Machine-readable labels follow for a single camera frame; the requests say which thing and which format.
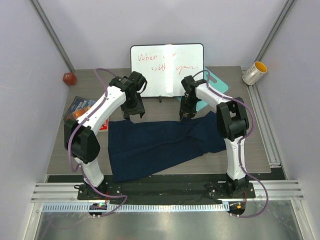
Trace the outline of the dark orange cover book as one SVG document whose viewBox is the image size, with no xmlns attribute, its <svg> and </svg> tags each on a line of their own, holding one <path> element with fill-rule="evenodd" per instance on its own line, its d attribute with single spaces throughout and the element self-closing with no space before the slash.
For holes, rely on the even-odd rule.
<svg viewBox="0 0 320 240">
<path fill-rule="evenodd" d="M 76 120 L 80 116 L 82 116 L 84 113 L 87 112 L 87 108 L 79 108 L 79 109 L 69 109 L 65 115 L 63 116 L 63 121 L 66 122 L 67 120 Z"/>
</svg>

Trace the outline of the white whiteboard with red writing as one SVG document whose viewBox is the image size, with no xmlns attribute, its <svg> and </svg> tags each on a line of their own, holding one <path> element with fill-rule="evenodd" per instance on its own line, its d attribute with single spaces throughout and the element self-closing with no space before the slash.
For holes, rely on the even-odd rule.
<svg viewBox="0 0 320 240">
<path fill-rule="evenodd" d="M 142 97 L 181 97 L 184 77 L 204 69 L 204 46 L 201 43 L 133 45 L 130 48 L 131 70 L 147 81 Z"/>
</svg>

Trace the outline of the red paperback book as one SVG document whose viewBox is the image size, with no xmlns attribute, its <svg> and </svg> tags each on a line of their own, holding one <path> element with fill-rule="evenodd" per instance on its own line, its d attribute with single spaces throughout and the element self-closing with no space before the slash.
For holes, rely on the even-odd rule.
<svg viewBox="0 0 320 240">
<path fill-rule="evenodd" d="M 106 119 L 105 122 L 100 127 L 100 132 L 107 132 L 109 130 L 109 119 Z"/>
</svg>

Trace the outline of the dark blue t shirt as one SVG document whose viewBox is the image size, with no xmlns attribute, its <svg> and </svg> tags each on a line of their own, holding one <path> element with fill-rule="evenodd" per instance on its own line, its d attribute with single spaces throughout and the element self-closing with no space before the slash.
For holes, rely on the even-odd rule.
<svg viewBox="0 0 320 240">
<path fill-rule="evenodd" d="M 206 153 L 226 150 L 217 115 L 181 121 L 111 121 L 108 155 L 116 182 L 138 180 Z"/>
</svg>

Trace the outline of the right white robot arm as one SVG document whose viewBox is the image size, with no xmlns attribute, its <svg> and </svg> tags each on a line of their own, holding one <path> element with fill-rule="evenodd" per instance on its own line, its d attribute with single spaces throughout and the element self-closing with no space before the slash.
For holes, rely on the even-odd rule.
<svg viewBox="0 0 320 240">
<path fill-rule="evenodd" d="M 232 98 L 212 88 L 209 82 L 195 80 L 189 75 L 181 81 L 185 90 L 181 98 L 179 118 L 191 119 L 199 101 L 204 101 L 216 110 L 216 125 L 224 139 L 227 152 L 226 194 L 236 198 L 243 195 L 249 186 L 249 177 L 244 165 L 244 139 L 250 126 L 247 111 L 241 98 Z"/>
</svg>

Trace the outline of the blue nineteen eighty-four book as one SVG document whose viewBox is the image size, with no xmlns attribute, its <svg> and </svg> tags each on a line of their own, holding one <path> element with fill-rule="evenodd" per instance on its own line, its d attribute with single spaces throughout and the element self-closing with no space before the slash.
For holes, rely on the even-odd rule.
<svg viewBox="0 0 320 240">
<path fill-rule="evenodd" d="M 80 111 L 80 110 L 88 111 L 95 103 L 96 103 L 95 100 L 76 96 L 72 104 L 70 105 L 68 111 L 70 113 Z"/>
</svg>

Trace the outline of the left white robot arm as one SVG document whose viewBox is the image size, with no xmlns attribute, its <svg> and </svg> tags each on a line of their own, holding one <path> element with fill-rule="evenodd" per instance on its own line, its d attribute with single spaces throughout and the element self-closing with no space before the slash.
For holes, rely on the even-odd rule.
<svg viewBox="0 0 320 240">
<path fill-rule="evenodd" d="M 121 108 L 124 119 L 130 116 L 145 114 L 140 90 L 147 86 L 146 78 L 133 71 L 128 77 L 115 76 L 106 85 L 94 70 L 95 75 L 104 87 L 104 93 L 83 115 L 64 123 L 64 146 L 67 150 L 71 170 L 81 168 L 84 181 L 90 185 L 89 194 L 100 200 L 107 192 L 103 183 L 104 175 L 100 170 L 98 155 L 101 150 L 97 134 L 103 123 L 118 108 Z"/>
</svg>

